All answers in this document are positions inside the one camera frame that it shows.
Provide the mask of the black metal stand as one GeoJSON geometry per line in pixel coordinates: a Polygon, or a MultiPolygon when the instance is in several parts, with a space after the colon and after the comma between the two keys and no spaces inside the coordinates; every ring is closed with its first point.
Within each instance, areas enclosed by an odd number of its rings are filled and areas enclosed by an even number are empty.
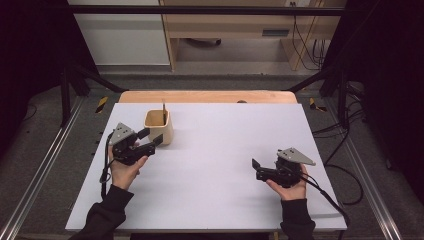
{"type": "Polygon", "coordinates": [[[70,102],[70,89],[72,86],[78,96],[87,96],[90,93],[90,87],[86,83],[87,79],[91,79],[96,83],[106,87],[115,93],[125,92],[121,88],[103,77],[98,73],[90,71],[81,65],[68,65],[65,66],[60,75],[60,89],[61,89],[61,104],[62,104],[62,122],[61,126],[64,127],[71,118],[71,102],[70,102]]]}
{"type": "Polygon", "coordinates": [[[335,91],[337,94],[337,120],[344,129],[349,128],[346,97],[348,92],[348,77],[344,70],[336,67],[328,67],[318,73],[308,77],[306,80],[288,88],[289,92],[297,93],[303,88],[315,83],[319,80],[323,80],[319,93],[322,97],[329,97],[335,91]]]}

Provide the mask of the white board sheet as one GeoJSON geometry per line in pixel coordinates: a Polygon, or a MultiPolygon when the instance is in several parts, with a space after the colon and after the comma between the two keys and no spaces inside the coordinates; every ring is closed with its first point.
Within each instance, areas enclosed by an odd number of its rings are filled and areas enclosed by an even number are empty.
{"type": "Polygon", "coordinates": [[[290,147],[314,160],[308,210],[320,231],[346,224],[299,104],[168,104],[172,142],[159,147],[130,187],[122,232],[271,232],[279,196],[256,179],[252,158],[271,168],[290,147]]]}

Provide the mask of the cream square ceramic cup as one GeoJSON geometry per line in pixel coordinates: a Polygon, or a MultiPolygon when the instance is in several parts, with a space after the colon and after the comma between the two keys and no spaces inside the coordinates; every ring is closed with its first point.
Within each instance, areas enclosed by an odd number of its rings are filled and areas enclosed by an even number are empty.
{"type": "Polygon", "coordinates": [[[149,110],[145,115],[144,127],[150,129],[148,138],[153,140],[158,135],[163,135],[163,145],[169,145],[174,136],[174,129],[171,121],[171,116],[167,110],[167,124],[163,125],[162,110],[152,109],[149,110]]]}

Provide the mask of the beige office desk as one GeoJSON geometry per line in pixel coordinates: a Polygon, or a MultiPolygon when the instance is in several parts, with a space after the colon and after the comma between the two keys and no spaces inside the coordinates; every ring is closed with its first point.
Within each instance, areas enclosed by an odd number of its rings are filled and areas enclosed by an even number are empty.
{"type": "MultiPolygon", "coordinates": [[[[162,6],[343,8],[347,0],[158,0],[162,6]]],[[[314,40],[332,40],[338,16],[189,15],[162,16],[168,53],[176,61],[181,39],[278,39],[292,70],[299,69],[314,40]]]]}

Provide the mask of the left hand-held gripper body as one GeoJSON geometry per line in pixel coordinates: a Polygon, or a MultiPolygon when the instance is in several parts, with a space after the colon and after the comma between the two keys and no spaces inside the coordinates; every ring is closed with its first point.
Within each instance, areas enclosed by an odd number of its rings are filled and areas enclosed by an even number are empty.
{"type": "Polygon", "coordinates": [[[137,138],[138,132],[123,123],[117,124],[108,140],[108,145],[113,147],[113,155],[116,161],[130,166],[142,156],[155,154],[156,145],[153,142],[135,145],[137,140],[141,140],[137,138]]]}

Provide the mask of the aluminium floor rail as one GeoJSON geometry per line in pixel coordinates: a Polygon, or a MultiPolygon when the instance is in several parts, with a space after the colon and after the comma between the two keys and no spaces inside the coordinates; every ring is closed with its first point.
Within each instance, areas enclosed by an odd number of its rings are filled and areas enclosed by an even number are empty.
{"type": "MultiPolygon", "coordinates": [[[[342,121],[338,120],[339,116],[338,113],[336,113],[336,110],[338,110],[337,104],[335,103],[335,100],[333,99],[324,99],[324,102],[327,104],[329,112],[332,116],[332,118],[336,121],[342,121]]],[[[358,119],[358,116],[361,116],[363,113],[361,113],[363,110],[360,107],[360,103],[353,103],[348,102],[347,106],[342,107],[343,113],[342,116],[347,116],[347,123],[353,123],[353,119],[358,119]]],[[[344,141],[341,144],[341,147],[343,151],[347,154],[347,159],[350,162],[350,165],[353,168],[354,175],[359,180],[362,188],[364,197],[367,200],[368,205],[371,208],[371,211],[379,225],[379,228],[381,232],[384,235],[384,238],[386,240],[402,240],[402,235],[400,233],[400,230],[395,223],[385,201],[383,200],[383,197],[375,184],[372,175],[369,173],[369,171],[366,169],[366,166],[363,162],[363,159],[360,156],[360,153],[355,146],[350,133],[353,133],[352,130],[349,130],[349,134],[344,134],[344,141]]]]}
{"type": "Polygon", "coordinates": [[[14,240],[19,233],[22,224],[31,210],[36,197],[38,196],[52,166],[54,165],[69,133],[73,128],[84,102],[84,97],[77,97],[75,99],[75,103],[71,108],[69,119],[62,127],[59,128],[58,133],[56,134],[13,214],[0,230],[0,240],[14,240]]]}

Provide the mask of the person's left hand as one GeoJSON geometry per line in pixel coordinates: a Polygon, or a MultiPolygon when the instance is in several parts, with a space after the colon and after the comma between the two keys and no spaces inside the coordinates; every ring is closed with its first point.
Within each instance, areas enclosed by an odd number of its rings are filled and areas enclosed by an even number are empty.
{"type": "Polygon", "coordinates": [[[148,157],[142,156],[133,165],[125,165],[114,159],[113,147],[108,147],[108,156],[112,174],[112,184],[123,190],[128,190],[134,179],[140,174],[140,169],[147,162],[148,157]]]}

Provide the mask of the white cabinet panel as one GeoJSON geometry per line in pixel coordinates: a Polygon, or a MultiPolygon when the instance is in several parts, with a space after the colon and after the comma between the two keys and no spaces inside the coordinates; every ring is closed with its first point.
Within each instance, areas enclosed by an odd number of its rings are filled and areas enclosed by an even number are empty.
{"type": "Polygon", "coordinates": [[[169,65],[160,14],[76,14],[96,65],[169,65]]]}

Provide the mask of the dark curtain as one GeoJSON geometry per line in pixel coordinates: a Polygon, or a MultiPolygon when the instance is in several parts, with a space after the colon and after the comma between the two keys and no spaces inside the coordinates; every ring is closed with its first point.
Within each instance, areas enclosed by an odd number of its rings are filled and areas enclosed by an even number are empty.
{"type": "Polygon", "coordinates": [[[68,0],[0,0],[0,157],[12,145],[29,100],[60,84],[76,63],[96,64],[68,0]]]}
{"type": "Polygon", "coordinates": [[[383,151],[424,204],[424,0],[347,0],[325,59],[364,86],[383,151]]]}

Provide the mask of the yellow black tape strip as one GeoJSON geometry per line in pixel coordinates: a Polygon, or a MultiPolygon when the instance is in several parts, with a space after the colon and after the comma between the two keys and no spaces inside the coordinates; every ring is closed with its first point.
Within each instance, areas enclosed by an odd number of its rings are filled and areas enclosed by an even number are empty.
{"type": "Polygon", "coordinates": [[[326,107],[322,107],[322,106],[318,106],[315,103],[314,98],[309,98],[309,106],[310,106],[310,109],[312,109],[312,110],[317,110],[317,111],[321,111],[321,112],[327,112],[327,108],[326,107]]]}
{"type": "Polygon", "coordinates": [[[102,97],[99,100],[99,103],[98,103],[98,106],[97,106],[97,108],[95,110],[95,113],[101,113],[103,111],[103,109],[104,109],[107,101],[108,101],[108,97],[107,96],[102,97]]]}

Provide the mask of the person's right hand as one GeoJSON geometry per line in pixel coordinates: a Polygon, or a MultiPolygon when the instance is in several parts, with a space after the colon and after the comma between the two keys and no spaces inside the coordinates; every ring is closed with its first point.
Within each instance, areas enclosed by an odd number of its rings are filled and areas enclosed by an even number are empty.
{"type": "Polygon", "coordinates": [[[290,188],[283,188],[273,180],[267,180],[266,184],[275,191],[282,201],[300,200],[306,198],[306,182],[301,180],[290,188]]]}

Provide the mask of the light wooden table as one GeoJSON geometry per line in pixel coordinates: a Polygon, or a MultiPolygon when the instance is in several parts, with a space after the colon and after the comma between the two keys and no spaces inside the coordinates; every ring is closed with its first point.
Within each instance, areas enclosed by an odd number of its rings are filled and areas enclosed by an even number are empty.
{"type": "Polygon", "coordinates": [[[119,103],[281,103],[295,104],[290,91],[270,90],[143,90],[125,91],[119,103]]]}

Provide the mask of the black horizontal frame bar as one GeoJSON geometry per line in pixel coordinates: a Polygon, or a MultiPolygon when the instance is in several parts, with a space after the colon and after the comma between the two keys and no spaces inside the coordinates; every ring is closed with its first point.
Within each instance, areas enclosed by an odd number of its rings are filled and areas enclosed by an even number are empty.
{"type": "Polygon", "coordinates": [[[241,7],[241,6],[125,6],[70,5],[75,14],[189,14],[189,15],[285,15],[342,16],[344,8],[241,7]]]}

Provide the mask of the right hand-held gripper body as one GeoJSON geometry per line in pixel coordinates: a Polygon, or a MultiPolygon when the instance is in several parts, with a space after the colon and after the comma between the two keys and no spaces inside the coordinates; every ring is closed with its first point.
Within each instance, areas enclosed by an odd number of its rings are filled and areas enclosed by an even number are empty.
{"type": "Polygon", "coordinates": [[[299,183],[304,176],[301,169],[302,164],[316,165],[314,160],[296,148],[288,148],[277,151],[277,161],[274,169],[261,167],[259,171],[265,175],[266,181],[273,180],[283,188],[290,188],[299,183]]]}

